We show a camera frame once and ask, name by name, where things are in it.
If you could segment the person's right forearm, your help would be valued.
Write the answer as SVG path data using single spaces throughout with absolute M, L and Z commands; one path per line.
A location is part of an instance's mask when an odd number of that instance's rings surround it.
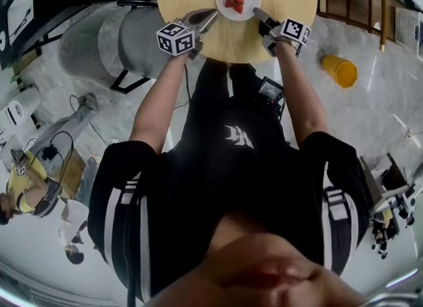
M 275 54 L 280 66 L 295 139 L 300 146 L 312 133 L 328 132 L 325 109 L 301 68 L 293 44 L 277 40 Z

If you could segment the wooden rack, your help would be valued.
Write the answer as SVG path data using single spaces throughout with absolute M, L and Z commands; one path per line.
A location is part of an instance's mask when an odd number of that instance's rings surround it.
M 387 39 L 395 39 L 395 9 L 399 0 L 387 0 Z M 381 36 L 381 0 L 318 0 L 317 15 L 345 22 Z

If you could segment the gold metal pole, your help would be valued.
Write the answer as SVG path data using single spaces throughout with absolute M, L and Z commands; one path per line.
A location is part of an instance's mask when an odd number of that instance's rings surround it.
M 381 0 L 381 36 L 379 49 L 384 52 L 387 39 L 387 0 Z

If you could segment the person's black trousers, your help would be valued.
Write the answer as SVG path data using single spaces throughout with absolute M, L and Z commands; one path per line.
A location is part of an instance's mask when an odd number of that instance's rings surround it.
M 252 112 L 270 120 L 280 119 L 283 106 L 276 110 L 258 99 L 262 79 L 250 64 L 228 66 L 208 58 L 198 76 L 189 113 L 213 118 L 225 112 L 239 111 L 242 116 Z

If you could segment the brown cardboard box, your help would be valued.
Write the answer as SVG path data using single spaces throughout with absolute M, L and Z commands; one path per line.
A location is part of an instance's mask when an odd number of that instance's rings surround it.
M 61 180 L 62 194 L 64 199 L 73 199 L 77 194 L 81 184 L 82 174 L 85 170 L 85 162 L 79 155 L 77 150 L 74 150 L 71 157 L 68 159 L 65 168 L 63 179 Z

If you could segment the white perforated basket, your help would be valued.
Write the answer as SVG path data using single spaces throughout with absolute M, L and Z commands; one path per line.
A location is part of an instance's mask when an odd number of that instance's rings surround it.
M 423 61 L 423 13 L 395 9 L 395 42 Z

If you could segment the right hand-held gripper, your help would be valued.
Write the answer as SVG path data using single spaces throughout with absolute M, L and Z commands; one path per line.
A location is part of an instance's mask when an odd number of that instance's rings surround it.
M 279 41 L 291 44 L 296 50 L 296 56 L 307 45 L 311 35 L 311 29 L 307 25 L 292 19 L 279 22 L 259 7 L 255 7 L 253 12 L 260 21 L 258 33 L 262 37 L 262 45 L 272 57 L 276 57 L 276 44 Z

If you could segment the black yellow clutter pile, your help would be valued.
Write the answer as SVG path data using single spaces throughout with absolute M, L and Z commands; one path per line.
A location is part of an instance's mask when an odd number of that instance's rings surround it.
M 414 232 L 412 231 L 412 226 L 415 223 L 413 211 L 400 208 L 395 213 L 394 208 L 386 208 L 371 217 L 372 234 L 374 237 L 371 249 L 376 251 L 382 260 L 386 259 L 388 255 L 388 241 L 395 239 L 399 235 L 398 217 L 405 221 L 404 228 L 409 229 L 411 235 L 414 237 Z

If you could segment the black recorder with screen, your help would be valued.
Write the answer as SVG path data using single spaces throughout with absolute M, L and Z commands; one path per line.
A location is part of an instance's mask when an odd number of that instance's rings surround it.
M 258 88 L 258 99 L 263 103 L 274 107 L 276 110 L 282 108 L 280 101 L 284 98 L 284 88 L 279 84 L 270 79 L 264 77 L 261 80 L 261 84 Z

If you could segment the person's left forearm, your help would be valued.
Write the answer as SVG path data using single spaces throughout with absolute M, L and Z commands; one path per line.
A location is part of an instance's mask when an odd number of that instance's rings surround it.
M 188 57 L 181 54 L 166 63 L 135 115 L 129 140 L 145 142 L 156 154 L 163 151 Z

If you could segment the person's black printed t-shirt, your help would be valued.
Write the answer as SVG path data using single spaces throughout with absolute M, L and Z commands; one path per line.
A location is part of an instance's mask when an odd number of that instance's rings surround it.
M 121 282 L 133 279 L 147 300 L 206 258 L 230 214 L 341 274 L 369 220 L 356 149 L 324 132 L 293 148 L 275 116 L 228 99 L 167 153 L 136 141 L 108 147 L 88 233 Z

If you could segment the small white workbench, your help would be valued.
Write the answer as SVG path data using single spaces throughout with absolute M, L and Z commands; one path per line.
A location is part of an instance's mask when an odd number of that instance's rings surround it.
M 370 195 L 373 211 L 381 212 L 386 208 L 405 211 L 413 215 L 416 208 L 415 184 L 410 184 L 390 153 L 387 153 L 390 166 L 385 169 L 371 170 L 363 157 L 360 158 Z

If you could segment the white cylindrical appliance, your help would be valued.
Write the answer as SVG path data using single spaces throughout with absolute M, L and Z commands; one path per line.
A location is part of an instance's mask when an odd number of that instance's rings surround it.
M 29 87 L 13 98 L 6 107 L 0 110 L 0 126 L 20 126 L 35 112 L 42 100 L 36 87 Z

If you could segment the grey upholstered chair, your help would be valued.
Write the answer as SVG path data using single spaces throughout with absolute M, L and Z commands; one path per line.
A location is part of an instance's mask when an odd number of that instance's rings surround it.
M 62 34 L 59 63 L 73 77 L 126 95 L 158 78 L 168 61 L 156 38 L 164 24 L 156 3 L 103 4 Z

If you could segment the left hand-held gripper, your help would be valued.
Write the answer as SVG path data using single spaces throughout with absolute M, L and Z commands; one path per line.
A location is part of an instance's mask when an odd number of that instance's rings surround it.
M 203 48 L 202 36 L 217 20 L 216 9 L 198 9 L 168 22 L 156 32 L 159 49 L 173 57 L 188 53 L 194 60 Z

